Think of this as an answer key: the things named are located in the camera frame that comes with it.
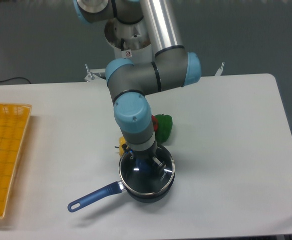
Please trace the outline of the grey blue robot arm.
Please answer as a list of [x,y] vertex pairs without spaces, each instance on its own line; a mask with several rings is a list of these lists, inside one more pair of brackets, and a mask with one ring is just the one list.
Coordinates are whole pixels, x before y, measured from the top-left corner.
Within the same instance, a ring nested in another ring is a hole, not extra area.
[[156,157],[157,141],[146,96],[194,84],[201,77],[199,58],[186,52],[168,0],[76,0],[77,14],[87,23],[117,20],[124,27],[145,23],[154,60],[134,63],[117,58],[105,69],[114,117],[138,162]]

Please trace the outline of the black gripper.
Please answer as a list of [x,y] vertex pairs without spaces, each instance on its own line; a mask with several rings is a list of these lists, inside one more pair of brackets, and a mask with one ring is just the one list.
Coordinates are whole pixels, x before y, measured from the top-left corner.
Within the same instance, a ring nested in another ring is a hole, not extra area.
[[122,145],[123,154],[128,154],[132,151],[132,155],[135,159],[148,160],[151,159],[151,174],[152,177],[160,177],[164,173],[166,167],[165,161],[160,161],[156,156],[157,143],[153,142],[149,148],[146,148],[146,144],[131,145],[130,147],[124,143]]

